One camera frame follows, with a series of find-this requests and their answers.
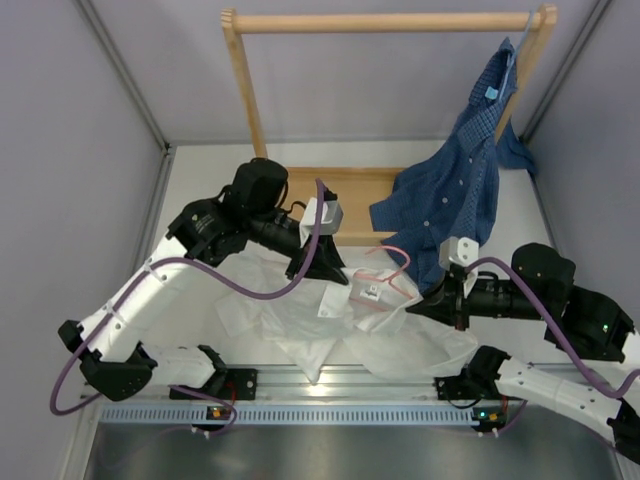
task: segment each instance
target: white tabletop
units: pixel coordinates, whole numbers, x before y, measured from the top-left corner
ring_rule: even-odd
[[[439,141],[289,143],[269,145],[269,157],[285,166],[404,167],[429,158]],[[164,198],[155,243],[183,207],[196,199],[215,196],[230,183],[236,168],[252,158],[250,145],[179,147]],[[542,214],[526,171],[501,170],[498,215],[490,240],[481,256],[496,256],[507,263],[521,245],[549,243]],[[346,247],[343,255],[363,249]],[[178,298],[148,332],[145,341],[159,345],[207,344],[230,365],[291,364],[280,348],[259,337],[255,330],[230,338],[212,304],[226,287],[203,276]],[[545,325],[539,321],[472,318],[471,331],[481,344],[506,350],[525,361],[566,362],[564,353],[543,340]],[[338,342],[326,364],[357,363]]]

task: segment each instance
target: gray wall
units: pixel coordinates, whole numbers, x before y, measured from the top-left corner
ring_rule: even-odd
[[[640,319],[640,2],[616,0],[536,133],[552,233],[578,280]]]
[[[540,0],[93,0],[172,142],[249,139],[220,28],[240,14],[524,11]],[[558,25],[515,114],[523,126],[596,0]],[[446,137],[504,33],[254,35],[245,44],[271,140]],[[519,41],[520,33],[511,35]]]
[[[0,59],[0,477],[46,480],[76,423],[56,330],[130,273],[160,151],[71,1],[3,2]]]

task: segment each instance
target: blue patterned garment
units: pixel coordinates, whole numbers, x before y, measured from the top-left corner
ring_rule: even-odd
[[[469,237],[483,245],[498,207],[498,164],[535,173],[529,150],[511,123],[496,145],[495,130],[516,91],[514,49],[505,39],[476,82],[469,104],[451,135],[429,160],[402,171],[389,198],[371,205],[376,231],[397,232],[383,243],[406,251],[406,270],[421,292],[439,280],[438,249],[448,237]],[[400,265],[402,256],[389,252]]]

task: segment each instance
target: wooden base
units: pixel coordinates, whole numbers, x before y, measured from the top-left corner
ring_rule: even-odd
[[[376,246],[394,232],[374,232],[369,216],[369,206],[384,200],[391,194],[391,187],[401,168],[306,168],[288,167],[289,195],[285,207],[294,200],[307,202],[316,196],[315,179],[322,179],[344,211],[340,231],[334,235],[336,245]],[[299,220],[302,209],[291,214]]]

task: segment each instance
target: pink hanger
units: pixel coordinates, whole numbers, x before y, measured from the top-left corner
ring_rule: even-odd
[[[356,272],[356,274],[353,276],[354,278],[358,278],[360,280],[369,280],[372,282],[379,282],[379,283],[388,283],[389,286],[391,288],[393,288],[396,292],[400,293],[401,295],[404,295],[405,297],[407,297],[409,300],[412,300],[414,298],[413,295],[411,295],[409,292],[401,289],[400,287],[396,286],[393,284],[393,279],[396,278],[398,275],[400,275],[404,270],[406,270],[406,268],[409,266],[409,264],[411,263],[411,258],[409,257],[409,254],[407,252],[405,252],[404,250],[402,250],[401,248],[398,247],[393,247],[391,245],[378,245],[377,247],[373,247],[371,250],[369,250],[368,252],[365,253],[365,255],[369,255],[377,250],[390,250],[392,252],[396,252],[399,253],[400,255],[402,255],[405,258],[405,263],[404,265],[402,265],[402,267],[400,267],[399,270],[397,270],[396,272],[392,273],[391,275],[389,275],[386,278],[377,278],[374,277],[373,275],[367,275],[365,273],[360,273],[360,272]],[[363,300],[361,298],[353,298],[350,297],[350,300],[357,302],[357,303],[362,303],[364,305],[367,305],[375,310],[379,310],[381,312],[386,311],[385,308],[380,307],[379,305],[372,303],[372,302],[368,302],[366,300]]]

